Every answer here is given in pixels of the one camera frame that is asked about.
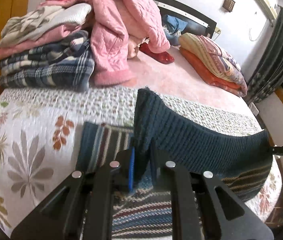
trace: patterned quilt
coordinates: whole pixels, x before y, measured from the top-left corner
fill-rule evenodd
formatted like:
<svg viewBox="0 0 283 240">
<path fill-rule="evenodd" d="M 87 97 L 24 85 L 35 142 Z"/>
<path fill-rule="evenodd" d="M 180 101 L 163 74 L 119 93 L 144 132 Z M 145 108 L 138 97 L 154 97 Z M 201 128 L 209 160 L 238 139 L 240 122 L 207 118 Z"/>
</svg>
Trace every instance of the patterned quilt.
<svg viewBox="0 0 283 240">
<path fill-rule="evenodd" d="M 261 130 L 249 116 L 160 97 L 178 114 L 217 132 L 246 136 Z M 132 126 L 136 99 L 136 89 L 120 86 L 85 93 L 4 90 L 0 96 L 0 227 L 8 236 L 74 170 L 84 121 Z M 274 208 L 281 185 L 273 161 L 261 192 L 246 202 L 262 221 Z"/>
</svg>

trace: pink bed sheet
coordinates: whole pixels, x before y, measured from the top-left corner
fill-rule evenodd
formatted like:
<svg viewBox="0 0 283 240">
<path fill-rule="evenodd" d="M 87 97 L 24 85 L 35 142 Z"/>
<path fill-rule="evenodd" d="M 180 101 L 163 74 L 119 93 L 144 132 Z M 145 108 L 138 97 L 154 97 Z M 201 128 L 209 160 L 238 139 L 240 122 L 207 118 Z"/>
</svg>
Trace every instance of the pink bed sheet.
<svg viewBox="0 0 283 240">
<path fill-rule="evenodd" d="M 228 112 L 253 116 L 242 98 L 206 84 L 180 54 L 178 48 L 171 47 L 168 52 L 175 58 L 175 62 L 169 65 L 159 63 L 141 51 L 137 57 L 129 59 L 129 68 L 136 78 L 124 83 L 123 86 L 131 88 L 148 86 L 157 93 L 180 97 Z"/>
</svg>

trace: silver screw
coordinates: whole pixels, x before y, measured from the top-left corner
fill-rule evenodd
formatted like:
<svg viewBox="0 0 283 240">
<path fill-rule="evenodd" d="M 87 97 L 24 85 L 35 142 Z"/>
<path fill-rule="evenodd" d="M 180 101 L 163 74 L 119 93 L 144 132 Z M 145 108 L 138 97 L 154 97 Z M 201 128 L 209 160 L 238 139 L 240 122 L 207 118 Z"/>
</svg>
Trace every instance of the silver screw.
<svg viewBox="0 0 283 240">
<path fill-rule="evenodd" d="M 173 161 L 167 161 L 166 162 L 167 168 L 174 168 L 175 166 L 176 166 L 176 163 L 174 163 Z"/>
<path fill-rule="evenodd" d="M 112 168 L 118 168 L 120 163 L 118 161 L 112 161 L 109 165 Z"/>
<path fill-rule="evenodd" d="M 71 174 L 71 176 L 73 176 L 73 178 L 75 178 L 75 179 L 80 178 L 81 175 L 82 175 L 82 172 L 81 172 L 81 171 L 74 171 L 74 172 Z"/>
<path fill-rule="evenodd" d="M 204 171 L 203 176 L 207 179 L 211 179 L 214 175 L 211 171 Z"/>
</svg>

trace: ribbed knit hem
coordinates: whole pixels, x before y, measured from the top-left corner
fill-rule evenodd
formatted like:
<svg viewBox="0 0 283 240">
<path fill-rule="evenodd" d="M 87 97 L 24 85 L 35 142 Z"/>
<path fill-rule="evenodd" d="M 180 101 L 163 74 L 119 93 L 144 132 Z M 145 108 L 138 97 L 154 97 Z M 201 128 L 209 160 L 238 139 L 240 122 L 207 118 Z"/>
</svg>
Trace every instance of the ribbed knit hem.
<svg viewBox="0 0 283 240">
<path fill-rule="evenodd" d="M 117 71 L 102 71 L 95 75 L 96 86 L 117 85 L 126 82 L 134 77 L 129 69 Z"/>
<path fill-rule="evenodd" d="M 150 51 L 153 52 L 153 53 L 162 53 L 162 52 L 167 51 L 168 49 L 170 49 L 169 41 L 166 41 L 160 47 L 154 47 L 152 42 L 149 41 L 148 46 L 149 46 Z"/>
</svg>

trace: blue cloth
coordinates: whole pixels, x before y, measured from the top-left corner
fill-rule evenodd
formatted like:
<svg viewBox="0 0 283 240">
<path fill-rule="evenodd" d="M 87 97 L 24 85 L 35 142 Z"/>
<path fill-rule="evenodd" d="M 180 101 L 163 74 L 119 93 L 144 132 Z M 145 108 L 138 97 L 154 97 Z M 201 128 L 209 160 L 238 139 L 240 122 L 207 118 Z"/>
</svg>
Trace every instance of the blue cloth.
<svg viewBox="0 0 283 240">
<path fill-rule="evenodd" d="M 164 15 L 162 23 L 170 45 L 179 46 L 178 38 L 181 36 L 181 32 L 186 28 L 188 23 L 170 15 Z"/>
<path fill-rule="evenodd" d="M 51 87 L 77 91 L 86 90 L 95 61 L 88 33 L 79 31 L 75 34 L 77 35 L 72 39 L 68 39 L 71 46 L 63 47 L 61 44 L 64 40 L 62 40 L 60 43 L 47 44 L 2 60 L 2 69 L 9 65 L 10 69 L 19 71 L 1 75 L 0 85 L 3 87 Z"/>
</svg>

